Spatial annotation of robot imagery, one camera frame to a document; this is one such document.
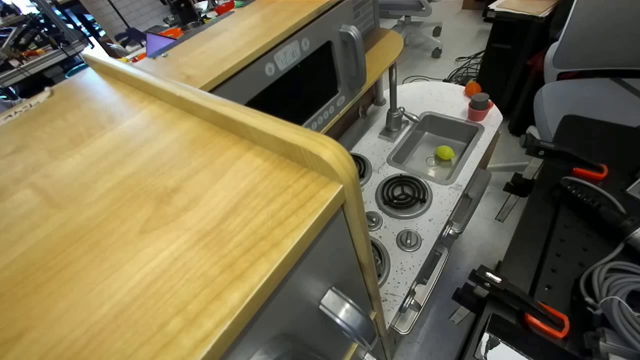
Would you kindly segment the back right stove burner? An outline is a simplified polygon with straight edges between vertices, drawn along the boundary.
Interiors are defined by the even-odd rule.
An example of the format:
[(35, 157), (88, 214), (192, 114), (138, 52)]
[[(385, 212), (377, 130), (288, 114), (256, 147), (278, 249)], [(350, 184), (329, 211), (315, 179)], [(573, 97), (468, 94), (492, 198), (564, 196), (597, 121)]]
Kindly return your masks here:
[(361, 186), (365, 186), (370, 177), (372, 177), (372, 165), (366, 157), (362, 154), (350, 154), (354, 165), (357, 165), (357, 172), (358, 172), (358, 181), (361, 181)]

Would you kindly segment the stove burner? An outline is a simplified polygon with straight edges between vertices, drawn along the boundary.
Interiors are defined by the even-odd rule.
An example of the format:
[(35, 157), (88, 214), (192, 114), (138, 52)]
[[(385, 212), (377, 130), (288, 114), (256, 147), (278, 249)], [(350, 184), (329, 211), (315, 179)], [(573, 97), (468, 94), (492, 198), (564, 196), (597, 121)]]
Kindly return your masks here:
[(379, 285), (383, 287), (391, 274), (391, 256), (388, 256), (387, 249), (383, 247), (383, 243), (379, 243), (377, 239), (370, 239), (370, 243), (372, 243), (372, 253), (374, 253)]
[(430, 209), (432, 192), (417, 177), (394, 174), (379, 184), (377, 205), (392, 219), (417, 219)]
[(361, 181), (361, 186), (365, 186), (370, 177), (372, 177), (372, 165), (366, 157), (362, 154), (350, 154), (354, 165), (357, 165), (357, 172), (358, 172), (358, 181)]

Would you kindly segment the small grey stove knob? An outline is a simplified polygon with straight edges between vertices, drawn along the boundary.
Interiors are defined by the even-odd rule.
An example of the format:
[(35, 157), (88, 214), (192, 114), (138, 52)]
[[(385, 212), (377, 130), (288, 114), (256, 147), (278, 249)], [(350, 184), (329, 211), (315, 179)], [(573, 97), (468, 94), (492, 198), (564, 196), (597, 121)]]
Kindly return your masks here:
[(368, 212), (366, 214), (366, 224), (370, 231), (380, 231), (383, 228), (383, 217), (379, 212)]

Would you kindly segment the front right stove burner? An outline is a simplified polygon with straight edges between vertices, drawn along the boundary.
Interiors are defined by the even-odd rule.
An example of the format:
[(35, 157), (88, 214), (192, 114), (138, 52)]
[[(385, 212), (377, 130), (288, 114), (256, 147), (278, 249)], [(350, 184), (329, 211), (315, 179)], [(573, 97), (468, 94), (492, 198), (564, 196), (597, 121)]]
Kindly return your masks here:
[(417, 219), (430, 209), (432, 192), (417, 177), (394, 174), (379, 184), (377, 205), (392, 219)]

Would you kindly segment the front left stove burner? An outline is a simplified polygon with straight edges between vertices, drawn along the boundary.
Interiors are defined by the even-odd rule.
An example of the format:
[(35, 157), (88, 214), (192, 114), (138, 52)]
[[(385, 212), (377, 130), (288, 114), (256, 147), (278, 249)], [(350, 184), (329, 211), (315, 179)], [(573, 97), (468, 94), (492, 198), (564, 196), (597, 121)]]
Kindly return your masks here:
[(383, 287), (391, 274), (391, 256), (388, 256), (387, 249), (383, 247), (383, 243), (379, 243), (377, 239), (370, 239), (370, 243), (372, 243), (372, 253), (374, 253), (379, 285)]

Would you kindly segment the grey toy faucet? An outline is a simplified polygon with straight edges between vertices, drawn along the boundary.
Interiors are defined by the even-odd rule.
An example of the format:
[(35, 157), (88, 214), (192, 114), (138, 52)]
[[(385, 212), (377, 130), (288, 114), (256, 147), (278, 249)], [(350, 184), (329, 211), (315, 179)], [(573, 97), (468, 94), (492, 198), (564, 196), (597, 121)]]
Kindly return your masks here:
[(380, 139), (394, 142), (410, 123), (417, 123), (417, 117), (410, 114), (399, 102), (399, 71), (391, 66), (388, 69), (388, 111), (387, 111), (385, 128), (380, 130)]

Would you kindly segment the grey toy sink basin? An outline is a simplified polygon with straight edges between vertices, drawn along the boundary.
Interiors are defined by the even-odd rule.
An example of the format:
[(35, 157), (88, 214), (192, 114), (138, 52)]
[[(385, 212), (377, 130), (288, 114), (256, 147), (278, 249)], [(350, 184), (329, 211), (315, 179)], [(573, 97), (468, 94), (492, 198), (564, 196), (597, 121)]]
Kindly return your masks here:
[[(388, 165), (436, 184), (453, 184), (483, 139), (483, 133), (480, 125), (424, 112), (394, 147)], [(436, 147), (453, 147), (456, 159), (453, 163), (436, 161)]]

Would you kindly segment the grey toy microwave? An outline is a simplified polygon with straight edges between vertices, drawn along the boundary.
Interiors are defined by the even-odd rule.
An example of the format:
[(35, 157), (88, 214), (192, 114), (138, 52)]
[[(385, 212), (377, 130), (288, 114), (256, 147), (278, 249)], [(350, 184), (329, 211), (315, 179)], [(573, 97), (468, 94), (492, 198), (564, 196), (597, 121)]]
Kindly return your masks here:
[(323, 130), (366, 83), (374, 0), (340, 0), (302, 31), (212, 88), (212, 94)]

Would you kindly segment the yellow toy lemon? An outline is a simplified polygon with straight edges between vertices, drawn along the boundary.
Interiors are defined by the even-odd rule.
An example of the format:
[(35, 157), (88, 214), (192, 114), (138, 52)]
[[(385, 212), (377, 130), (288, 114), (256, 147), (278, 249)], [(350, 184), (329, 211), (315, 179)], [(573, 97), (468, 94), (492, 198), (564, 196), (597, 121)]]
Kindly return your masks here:
[(456, 151), (453, 147), (436, 147), (435, 157), (440, 163), (453, 163), (456, 159)]

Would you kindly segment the red toy cup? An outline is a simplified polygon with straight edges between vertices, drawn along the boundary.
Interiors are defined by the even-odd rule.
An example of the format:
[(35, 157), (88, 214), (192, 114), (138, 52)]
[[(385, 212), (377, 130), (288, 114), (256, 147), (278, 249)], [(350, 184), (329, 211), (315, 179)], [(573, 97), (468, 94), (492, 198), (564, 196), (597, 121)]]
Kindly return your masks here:
[(468, 121), (470, 121), (470, 123), (483, 123), (492, 108), (494, 108), (494, 104), (488, 104), (488, 107), (483, 108), (483, 111), (478, 111), (478, 108), (468, 108)]

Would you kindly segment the wooden toy kitchen cabinet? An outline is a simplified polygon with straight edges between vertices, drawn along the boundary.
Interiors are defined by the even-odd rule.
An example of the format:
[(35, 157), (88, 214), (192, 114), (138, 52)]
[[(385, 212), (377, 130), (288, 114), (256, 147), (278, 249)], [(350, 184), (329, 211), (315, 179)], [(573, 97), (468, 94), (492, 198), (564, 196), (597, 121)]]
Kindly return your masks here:
[(352, 157), (119, 61), (0, 130), (0, 360), (387, 360)]

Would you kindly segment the black orange clamp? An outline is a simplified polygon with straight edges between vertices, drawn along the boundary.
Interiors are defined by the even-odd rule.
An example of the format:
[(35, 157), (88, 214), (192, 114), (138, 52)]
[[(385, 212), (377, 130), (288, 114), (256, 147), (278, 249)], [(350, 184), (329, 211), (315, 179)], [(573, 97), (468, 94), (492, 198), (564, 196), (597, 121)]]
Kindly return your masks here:
[(564, 340), (573, 329), (564, 313), (535, 301), (488, 266), (473, 270), (468, 281), (454, 290), (454, 301), (475, 314), (480, 314), (488, 305), (499, 305), (511, 311), (530, 330), (551, 340)]
[(606, 165), (595, 163), (568, 147), (541, 140), (535, 134), (525, 134), (521, 139), (521, 147), (529, 157), (566, 163), (571, 167), (571, 174), (581, 181), (603, 182), (610, 174)]

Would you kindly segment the grey office chair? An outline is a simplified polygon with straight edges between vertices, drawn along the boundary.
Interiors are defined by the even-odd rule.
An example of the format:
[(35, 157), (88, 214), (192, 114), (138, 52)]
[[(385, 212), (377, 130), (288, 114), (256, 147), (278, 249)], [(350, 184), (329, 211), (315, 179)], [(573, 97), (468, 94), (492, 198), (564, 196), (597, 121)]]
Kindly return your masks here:
[(552, 140), (564, 117), (640, 127), (640, 0), (575, 0), (546, 51), (535, 125)]

